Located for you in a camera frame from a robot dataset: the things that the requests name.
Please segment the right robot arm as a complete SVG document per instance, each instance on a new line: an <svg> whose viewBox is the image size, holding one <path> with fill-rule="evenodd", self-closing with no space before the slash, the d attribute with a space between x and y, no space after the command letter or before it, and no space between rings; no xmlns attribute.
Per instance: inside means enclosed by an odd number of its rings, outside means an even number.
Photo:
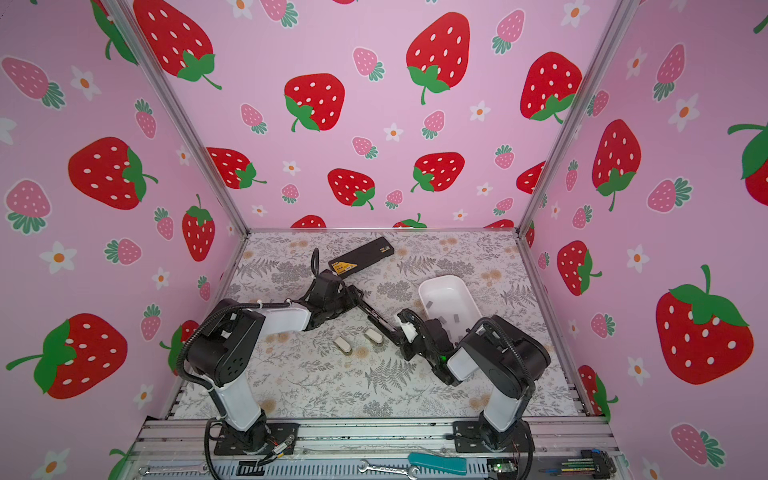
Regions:
<svg viewBox="0 0 768 480"><path fill-rule="evenodd" d="M498 315L480 318L456 344L438 319L424 320L408 308L397 318L403 330L398 346L405 360L424 358L432 373L449 386L461 384L477 371L492 384L474 441L500 452L512 446L515 434L529 429L524 413L536 381L551 364L540 342Z"/></svg>

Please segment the black stapler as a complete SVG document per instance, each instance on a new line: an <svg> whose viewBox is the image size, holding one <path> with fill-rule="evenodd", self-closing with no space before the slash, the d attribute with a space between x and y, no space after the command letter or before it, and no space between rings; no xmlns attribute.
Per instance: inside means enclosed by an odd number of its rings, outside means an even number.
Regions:
<svg viewBox="0 0 768 480"><path fill-rule="evenodd" d="M328 266L341 279L346 279L393 254L394 249L389 241L384 237L378 237L350 252L330 260ZM368 304L364 299L364 293L360 289L353 285L349 285L347 290L350 292L354 305L364 312L368 321L383 336L396 346L401 346L404 343L406 337L401 327L392 326L388 320Z"/></svg>

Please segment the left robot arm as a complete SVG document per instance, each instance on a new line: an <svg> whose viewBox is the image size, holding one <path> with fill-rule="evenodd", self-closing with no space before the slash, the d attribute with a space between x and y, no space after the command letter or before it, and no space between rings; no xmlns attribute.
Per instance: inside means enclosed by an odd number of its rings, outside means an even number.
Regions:
<svg viewBox="0 0 768 480"><path fill-rule="evenodd" d="M314 330L362 305L363 293L332 272L321 272L298 299L239 303L223 299L185 341L177 374L202 387L222 423L222 437L248 453L270 443L267 416L255 400L247 369L258 343L270 335Z"/></svg>

